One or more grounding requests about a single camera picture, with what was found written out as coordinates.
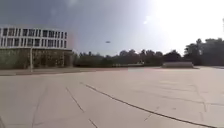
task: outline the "sky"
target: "sky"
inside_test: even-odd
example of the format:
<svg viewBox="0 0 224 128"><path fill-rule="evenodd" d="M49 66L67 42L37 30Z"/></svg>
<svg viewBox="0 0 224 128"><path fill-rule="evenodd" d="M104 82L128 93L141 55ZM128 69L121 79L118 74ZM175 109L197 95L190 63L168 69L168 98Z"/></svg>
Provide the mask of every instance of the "sky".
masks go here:
<svg viewBox="0 0 224 128"><path fill-rule="evenodd" d="M183 54L198 38L223 37L223 5L223 0L0 0L0 24L66 30L76 52Z"/></svg>

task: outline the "white building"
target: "white building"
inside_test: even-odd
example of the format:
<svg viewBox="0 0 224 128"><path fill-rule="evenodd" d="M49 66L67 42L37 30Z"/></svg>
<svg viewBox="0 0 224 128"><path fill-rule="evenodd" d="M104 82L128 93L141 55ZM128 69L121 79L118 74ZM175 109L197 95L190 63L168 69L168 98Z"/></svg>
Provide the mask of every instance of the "white building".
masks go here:
<svg viewBox="0 0 224 128"><path fill-rule="evenodd" d="M28 68L31 53L37 68L71 66L73 43L72 35L66 31L2 26L0 68Z"/></svg>
<svg viewBox="0 0 224 128"><path fill-rule="evenodd" d="M56 29L0 27L0 48L72 50L68 33Z"/></svg>

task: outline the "window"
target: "window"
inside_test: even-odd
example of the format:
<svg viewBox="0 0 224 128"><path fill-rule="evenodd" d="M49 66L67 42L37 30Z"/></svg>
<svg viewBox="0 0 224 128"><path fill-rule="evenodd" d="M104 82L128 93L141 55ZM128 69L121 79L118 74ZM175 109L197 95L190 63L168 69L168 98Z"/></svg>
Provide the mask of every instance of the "window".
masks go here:
<svg viewBox="0 0 224 128"><path fill-rule="evenodd" d="M53 47L53 40L48 40L48 47Z"/></svg>
<svg viewBox="0 0 224 128"><path fill-rule="evenodd" d="M64 48L67 47L67 41L64 41Z"/></svg>
<svg viewBox="0 0 224 128"><path fill-rule="evenodd" d="M60 34L61 34L61 33L60 33L60 32L58 32L58 38L60 38Z"/></svg>
<svg viewBox="0 0 224 128"><path fill-rule="evenodd" d="M44 46L47 47L47 40L44 40Z"/></svg>
<svg viewBox="0 0 224 128"><path fill-rule="evenodd" d="M35 29L29 29L29 35L28 36L34 36Z"/></svg>
<svg viewBox="0 0 224 128"><path fill-rule="evenodd" d="M41 34L41 30L39 29L39 35L38 35L39 37L40 37L40 34Z"/></svg>
<svg viewBox="0 0 224 128"><path fill-rule="evenodd" d="M59 40L57 40L57 48L59 47Z"/></svg>
<svg viewBox="0 0 224 128"><path fill-rule="evenodd" d="M23 46L23 38L21 39L21 46Z"/></svg>
<svg viewBox="0 0 224 128"><path fill-rule="evenodd" d="M47 30L43 30L43 37L47 37L47 33L48 33Z"/></svg>
<svg viewBox="0 0 224 128"><path fill-rule="evenodd" d="M13 38L7 39L7 46L9 46L9 47L13 46Z"/></svg>
<svg viewBox="0 0 224 128"><path fill-rule="evenodd" d="M65 39L67 39L67 32L65 32Z"/></svg>
<svg viewBox="0 0 224 128"><path fill-rule="evenodd" d="M57 38L58 37L58 32L55 32L55 38Z"/></svg>
<svg viewBox="0 0 224 128"><path fill-rule="evenodd" d="M3 38L1 38L1 46L3 46L4 45L4 43L3 43Z"/></svg>
<svg viewBox="0 0 224 128"><path fill-rule="evenodd" d="M56 40L54 40L54 47L56 47L56 44L57 44L57 41L56 41Z"/></svg>
<svg viewBox="0 0 224 128"><path fill-rule="evenodd" d="M14 28L9 28L9 34L8 36L14 36Z"/></svg>
<svg viewBox="0 0 224 128"><path fill-rule="evenodd" d="M42 39L42 41L41 41L41 46L42 47L44 46L44 39Z"/></svg>
<svg viewBox="0 0 224 128"><path fill-rule="evenodd" d="M19 38L14 39L14 46L19 46Z"/></svg>
<svg viewBox="0 0 224 128"><path fill-rule="evenodd" d="M61 48L63 47L63 40L61 40Z"/></svg>
<svg viewBox="0 0 224 128"><path fill-rule="evenodd" d="M17 36L17 32L18 32L18 29L16 28L16 31L15 31L15 36Z"/></svg>
<svg viewBox="0 0 224 128"><path fill-rule="evenodd" d="M21 29L19 29L18 36L20 36Z"/></svg>
<svg viewBox="0 0 224 128"><path fill-rule="evenodd" d="M36 46L36 47L40 46L40 39L35 39L34 46Z"/></svg>
<svg viewBox="0 0 224 128"><path fill-rule="evenodd" d="M26 46L26 44L27 44L26 42L27 42L27 39L24 39L24 46Z"/></svg>
<svg viewBox="0 0 224 128"><path fill-rule="evenodd" d="M63 35L63 32L61 32L61 39L63 39L63 36L64 36L64 35Z"/></svg>
<svg viewBox="0 0 224 128"><path fill-rule="evenodd" d="M54 36L55 36L54 34L55 34L54 31L49 31L49 37L54 38Z"/></svg>
<svg viewBox="0 0 224 128"><path fill-rule="evenodd" d="M4 39L4 46L6 46L6 38Z"/></svg>
<svg viewBox="0 0 224 128"><path fill-rule="evenodd" d="M2 38L1 38L0 42L1 42L1 43L0 43L0 46L2 46L2 45L3 45L3 41L2 41Z"/></svg>
<svg viewBox="0 0 224 128"><path fill-rule="evenodd" d="M8 28L4 28L3 29L3 36L7 36L7 33L8 33Z"/></svg>
<svg viewBox="0 0 224 128"><path fill-rule="evenodd" d="M27 29L23 29L23 36L27 36L27 32L28 32Z"/></svg>
<svg viewBox="0 0 224 128"><path fill-rule="evenodd" d="M33 39L28 39L27 46L33 46Z"/></svg>
<svg viewBox="0 0 224 128"><path fill-rule="evenodd" d="M38 29L36 29L36 33L35 33L35 36L36 36L36 37L38 36Z"/></svg>
<svg viewBox="0 0 224 128"><path fill-rule="evenodd" d="M55 34L55 32L54 31L52 31L52 37L54 38L54 34Z"/></svg>

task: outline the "treeline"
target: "treeline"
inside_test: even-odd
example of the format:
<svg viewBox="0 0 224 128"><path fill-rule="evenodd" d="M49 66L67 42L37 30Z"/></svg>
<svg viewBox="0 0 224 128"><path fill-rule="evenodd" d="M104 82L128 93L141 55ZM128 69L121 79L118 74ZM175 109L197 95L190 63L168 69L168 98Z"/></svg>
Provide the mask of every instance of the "treeline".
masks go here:
<svg viewBox="0 0 224 128"><path fill-rule="evenodd" d="M94 53L73 53L75 67L125 67L161 66L163 62L191 61L194 65L223 66L224 41L222 39L198 39L186 46L182 57L176 50L163 54L160 51L143 49L137 53L123 50L115 56L102 56Z"/></svg>

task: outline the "concrete pavement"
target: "concrete pavement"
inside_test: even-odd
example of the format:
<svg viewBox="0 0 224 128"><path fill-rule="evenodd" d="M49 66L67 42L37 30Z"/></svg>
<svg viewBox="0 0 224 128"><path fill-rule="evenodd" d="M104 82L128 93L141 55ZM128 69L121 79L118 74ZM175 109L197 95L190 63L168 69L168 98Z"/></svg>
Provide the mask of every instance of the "concrete pavement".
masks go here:
<svg viewBox="0 0 224 128"><path fill-rule="evenodd" d="M224 127L224 70L1 76L6 128Z"/></svg>

